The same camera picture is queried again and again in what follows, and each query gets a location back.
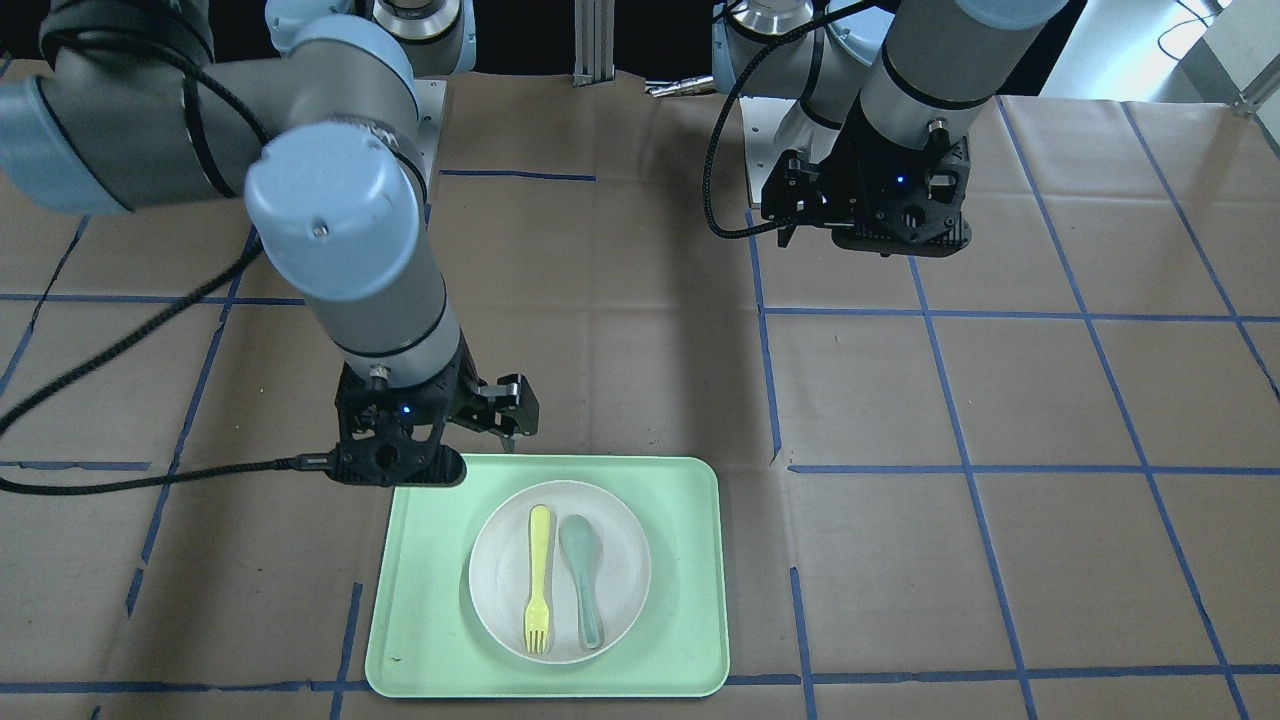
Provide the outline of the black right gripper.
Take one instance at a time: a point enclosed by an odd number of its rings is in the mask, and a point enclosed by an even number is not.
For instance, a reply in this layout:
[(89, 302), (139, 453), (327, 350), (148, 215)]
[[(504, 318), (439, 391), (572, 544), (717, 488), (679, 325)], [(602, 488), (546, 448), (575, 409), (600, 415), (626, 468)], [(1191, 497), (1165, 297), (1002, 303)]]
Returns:
[(461, 454), (443, 443), (460, 406), (468, 350), (461, 345), (430, 379), (407, 388), (362, 378), (349, 366), (335, 391), (339, 439), (326, 475), (348, 486), (452, 487), (462, 482)]

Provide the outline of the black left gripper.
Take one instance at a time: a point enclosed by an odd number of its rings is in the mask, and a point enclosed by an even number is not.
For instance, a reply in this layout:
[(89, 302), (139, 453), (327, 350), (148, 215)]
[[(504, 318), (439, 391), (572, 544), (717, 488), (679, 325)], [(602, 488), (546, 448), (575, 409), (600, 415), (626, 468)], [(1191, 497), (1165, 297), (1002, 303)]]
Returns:
[(972, 241), (963, 202), (972, 170), (969, 138), (946, 128), (905, 149), (872, 128), (844, 128), (832, 150), (845, 209), (832, 220), (836, 246), (863, 252), (959, 252)]

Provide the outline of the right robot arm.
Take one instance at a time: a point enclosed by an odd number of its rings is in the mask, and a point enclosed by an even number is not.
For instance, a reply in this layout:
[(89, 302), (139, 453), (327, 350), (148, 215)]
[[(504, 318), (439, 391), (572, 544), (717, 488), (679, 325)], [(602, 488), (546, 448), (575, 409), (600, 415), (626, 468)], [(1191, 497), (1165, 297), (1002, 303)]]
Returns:
[(340, 4), (302, 5), (278, 56), (219, 63), (204, 4), (55, 1), (52, 72), (3, 86), (3, 170), (38, 205), (102, 215), (241, 199), (257, 238), (225, 270), (3, 415), (28, 413), (138, 345), (257, 258), (344, 359), (325, 454), (183, 471), (324, 471), (351, 486), (453, 486), (443, 443), (472, 364), (428, 242), (422, 100), (402, 46)]

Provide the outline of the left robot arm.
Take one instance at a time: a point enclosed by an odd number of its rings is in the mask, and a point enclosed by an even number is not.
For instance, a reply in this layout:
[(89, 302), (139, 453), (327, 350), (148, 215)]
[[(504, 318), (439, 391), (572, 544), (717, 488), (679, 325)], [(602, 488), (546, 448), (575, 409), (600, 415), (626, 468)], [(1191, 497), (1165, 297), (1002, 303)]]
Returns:
[[(727, 1), (712, 20), (724, 96), (701, 178), (723, 238), (801, 227), (841, 249), (947, 258), (972, 241), (968, 131), (1061, 1)], [(762, 183), (762, 223), (728, 229), (710, 199), (717, 146), (741, 96), (787, 100)]]

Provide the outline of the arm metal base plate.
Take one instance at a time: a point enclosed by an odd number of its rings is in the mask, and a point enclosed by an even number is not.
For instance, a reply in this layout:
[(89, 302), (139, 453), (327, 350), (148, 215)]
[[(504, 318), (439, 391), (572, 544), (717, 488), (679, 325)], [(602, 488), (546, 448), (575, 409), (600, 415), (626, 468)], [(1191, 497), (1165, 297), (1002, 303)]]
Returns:
[(419, 152), (417, 167), (421, 170), (428, 197), (430, 197), (447, 117), (448, 83), (444, 79), (417, 78), (413, 85), (420, 115), (413, 146)]
[(777, 97), (744, 97), (742, 114), (749, 206), (762, 205), (762, 190), (781, 152), (796, 149), (820, 161), (832, 150), (851, 100), (827, 102)]

